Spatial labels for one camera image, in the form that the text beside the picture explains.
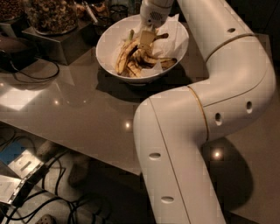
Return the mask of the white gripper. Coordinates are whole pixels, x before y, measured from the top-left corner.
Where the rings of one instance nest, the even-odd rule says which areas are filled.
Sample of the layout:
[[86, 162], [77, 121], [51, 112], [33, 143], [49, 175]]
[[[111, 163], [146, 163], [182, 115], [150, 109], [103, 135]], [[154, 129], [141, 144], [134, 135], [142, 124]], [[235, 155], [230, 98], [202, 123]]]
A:
[[[142, 0], [140, 6], [141, 26], [158, 28], [168, 18], [174, 0]], [[141, 30], [138, 48], [149, 50], [156, 33], [150, 30]]]

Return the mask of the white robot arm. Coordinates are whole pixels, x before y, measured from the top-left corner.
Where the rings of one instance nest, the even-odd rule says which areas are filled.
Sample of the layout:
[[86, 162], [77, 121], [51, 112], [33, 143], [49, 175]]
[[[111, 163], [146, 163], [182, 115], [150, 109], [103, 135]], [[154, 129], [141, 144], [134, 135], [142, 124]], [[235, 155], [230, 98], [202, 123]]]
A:
[[157, 224], [226, 224], [200, 147], [257, 119], [276, 88], [270, 56], [226, 0], [178, 0], [208, 79], [154, 94], [134, 117]]

